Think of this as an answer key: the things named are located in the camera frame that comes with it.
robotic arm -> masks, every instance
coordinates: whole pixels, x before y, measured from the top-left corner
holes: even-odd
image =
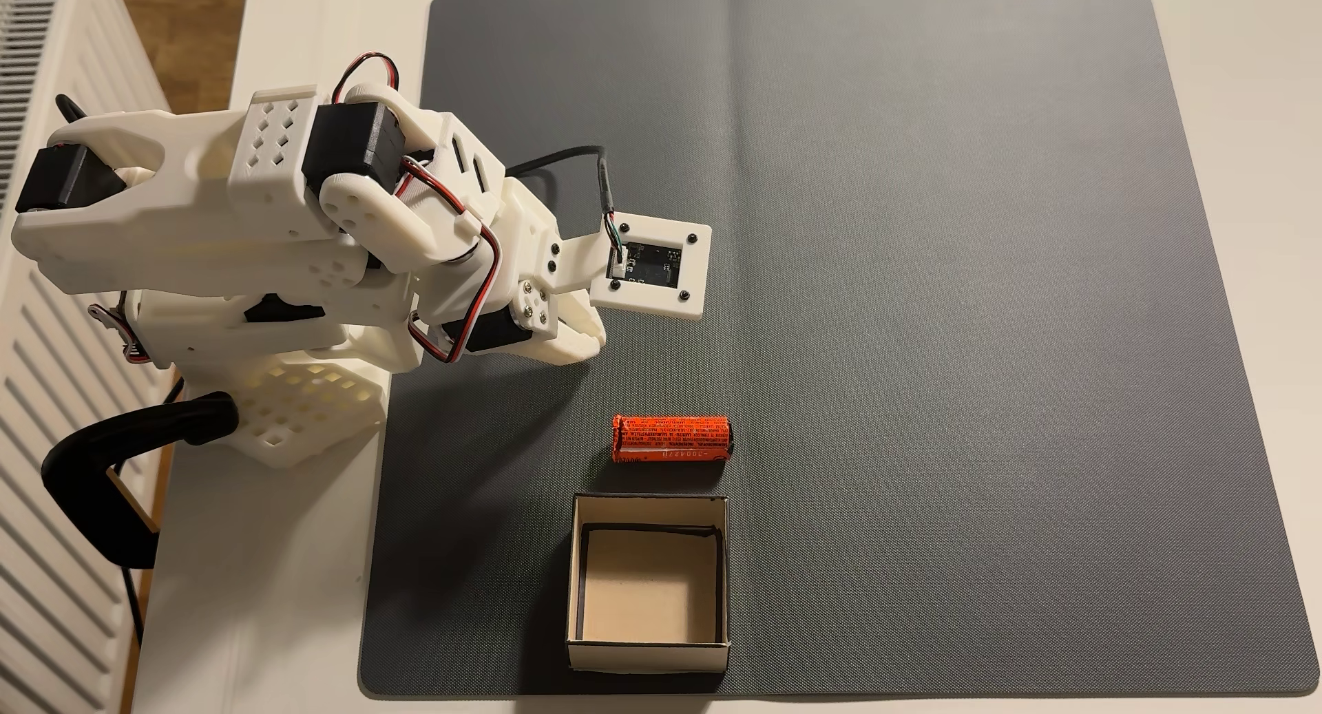
[[[616,213],[603,148],[506,169],[386,62],[390,86],[342,98],[344,79],[246,111],[75,119],[19,200],[19,251],[66,294],[123,291],[90,312],[126,357],[230,394],[222,442],[270,465],[379,423],[389,374],[424,352],[566,365],[605,344],[595,307],[702,316],[710,227]],[[562,238],[517,177],[592,155],[602,229]]]

orange battery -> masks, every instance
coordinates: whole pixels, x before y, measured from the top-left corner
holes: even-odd
[[[730,420],[615,415],[611,460],[723,461],[730,457]]]

cardboard box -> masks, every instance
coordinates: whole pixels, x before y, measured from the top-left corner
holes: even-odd
[[[726,498],[576,495],[566,647],[608,673],[724,670]]]

radiator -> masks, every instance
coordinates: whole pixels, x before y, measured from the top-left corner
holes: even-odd
[[[77,428],[155,405],[169,374],[134,366],[119,338],[9,245],[28,164],[63,123],[58,93],[87,114],[168,110],[123,0],[0,0],[0,711],[118,711],[134,636],[119,569],[41,485],[50,447]],[[157,455],[124,468],[151,509]]]

gray mat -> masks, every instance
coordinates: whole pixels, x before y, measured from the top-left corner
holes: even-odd
[[[710,223],[701,323],[390,401],[379,695],[1293,693],[1302,599],[1147,0],[436,0],[424,107]],[[595,231],[591,160],[529,181]],[[615,413],[724,413],[613,467]],[[730,497],[730,670],[566,668],[578,491]]]

